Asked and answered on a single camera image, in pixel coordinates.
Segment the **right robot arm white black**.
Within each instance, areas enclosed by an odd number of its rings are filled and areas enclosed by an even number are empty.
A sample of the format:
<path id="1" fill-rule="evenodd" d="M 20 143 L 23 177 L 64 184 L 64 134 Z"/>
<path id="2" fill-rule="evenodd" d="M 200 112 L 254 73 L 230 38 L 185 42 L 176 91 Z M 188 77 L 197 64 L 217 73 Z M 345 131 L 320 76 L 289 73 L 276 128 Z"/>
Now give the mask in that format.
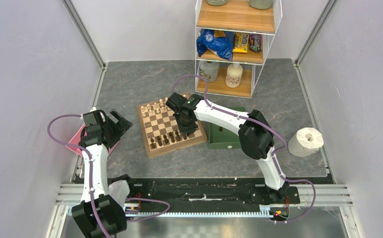
<path id="1" fill-rule="evenodd" d="M 289 183 L 275 156 L 275 132 L 258 110 L 239 112 L 219 106 L 197 94 L 189 98 L 172 93 L 165 105 L 174 112 L 181 134 L 190 135 L 198 121 L 227 129 L 239 137 L 245 155 L 256 160 L 263 173 L 268 199 L 279 203 L 287 197 Z"/>

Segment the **wooden chess board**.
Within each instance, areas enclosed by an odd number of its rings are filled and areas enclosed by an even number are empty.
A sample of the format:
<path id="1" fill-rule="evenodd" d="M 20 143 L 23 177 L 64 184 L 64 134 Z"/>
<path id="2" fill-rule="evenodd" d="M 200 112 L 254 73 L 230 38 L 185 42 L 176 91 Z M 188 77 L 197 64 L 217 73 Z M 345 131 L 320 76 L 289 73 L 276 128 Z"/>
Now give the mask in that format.
<path id="1" fill-rule="evenodd" d="M 197 121 L 196 124 L 198 128 L 196 131 L 187 136 L 186 140 L 183 139 L 180 133 L 182 140 L 177 142 L 175 131 L 179 130 L 179 128 L 174 117 L 174 112 L 165 105 L 167 100 L 167 97 L 160 98 L 158 100 L 140 104 L 136 107 L 144 147 L 149 158 L 200 144 L 206 142 L 208 139 L 202 123 Z M 173 137 L 175 138 L 174 143 L 171 142 L 168 135 L 169 132 L 173 133 Z M 163 143 L 162 146 L 158 145 L 156 139 L 157 136 L 161 137 L 161 142 Z M 150 147 L 152 144 L 150 141 L 151 138 L 155 140 L 155 149 Z M 169 140 L 169 144 L 165 144 L 165 139 Z"/>

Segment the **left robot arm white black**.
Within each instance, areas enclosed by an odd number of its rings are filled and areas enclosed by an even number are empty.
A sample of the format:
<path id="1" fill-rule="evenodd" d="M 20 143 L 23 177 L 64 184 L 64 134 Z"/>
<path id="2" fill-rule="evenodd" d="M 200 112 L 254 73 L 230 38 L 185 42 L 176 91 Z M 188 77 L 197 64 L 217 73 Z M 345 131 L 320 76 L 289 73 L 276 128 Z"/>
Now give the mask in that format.
<path id="1" fill-rule="evenodd" d="M 107 160 L 110 149 L 133 124 L 114 109 L 109 113 L 112 118 L 93 107 L 82 115 L 85 126 L 78 146 L 85 159 L 84 189 L 72 217 L 87 238 L 111 238 L 127 228 L 123 207 L 109 193 Z"/>

